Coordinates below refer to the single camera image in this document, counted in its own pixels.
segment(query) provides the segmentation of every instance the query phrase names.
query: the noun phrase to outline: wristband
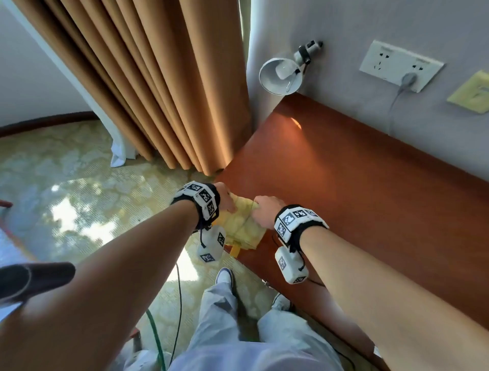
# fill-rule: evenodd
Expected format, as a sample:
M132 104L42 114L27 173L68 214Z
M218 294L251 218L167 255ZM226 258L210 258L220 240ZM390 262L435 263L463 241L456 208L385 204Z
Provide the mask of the wristband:
M209 229L219 217L221 196L213 184L189 182L175 193L171 205L180 200L190 200L195 204L199 213L196 230Z
M275 217L274 228L291 253L301 251L299 244L301 234L312 226L330 228L314 211L300 205L285 206Z

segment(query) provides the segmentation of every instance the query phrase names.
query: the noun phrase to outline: white shoe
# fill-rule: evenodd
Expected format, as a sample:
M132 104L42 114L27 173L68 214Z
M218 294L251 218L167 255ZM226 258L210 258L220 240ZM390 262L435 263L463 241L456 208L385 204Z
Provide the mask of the white shoe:
M216 276L216 285L221 282L226 282L229 288L234 288L233 272L229 268L221 268Z
M288 312L292 309L292 302L282 294L277 294L275 299L273 299L272 309Z

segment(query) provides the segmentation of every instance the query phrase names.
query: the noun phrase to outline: person's left hand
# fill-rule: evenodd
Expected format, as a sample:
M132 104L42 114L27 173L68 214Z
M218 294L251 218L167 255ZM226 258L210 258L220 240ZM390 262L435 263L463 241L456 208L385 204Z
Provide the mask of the person's left hand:
M229 194L229 188L223 182L214 183L214 186L216 187L217 192L219 192L219 195L221 197L219 210L228 211L230 213L236 212L236 205L234 204L234 201Z

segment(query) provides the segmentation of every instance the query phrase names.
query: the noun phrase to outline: yellow towel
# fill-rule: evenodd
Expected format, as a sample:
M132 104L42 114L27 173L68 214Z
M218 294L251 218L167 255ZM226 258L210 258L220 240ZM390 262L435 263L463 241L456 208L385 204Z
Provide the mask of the yellow towel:
M250 199L236 196L231 193L237 211L231 214L222 211L215 225L222 226L226 231L226 245L232 245L232 256L237 257L239 249L256 249L263 238L266 229L255 223L251 217L251 211L258 205Z

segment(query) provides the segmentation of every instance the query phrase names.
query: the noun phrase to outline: brown curtain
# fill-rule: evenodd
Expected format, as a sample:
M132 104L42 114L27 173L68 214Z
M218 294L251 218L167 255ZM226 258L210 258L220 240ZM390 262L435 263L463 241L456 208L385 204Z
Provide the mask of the brown curtain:
M251 135L236 0L14 0L150 160L211 175Z

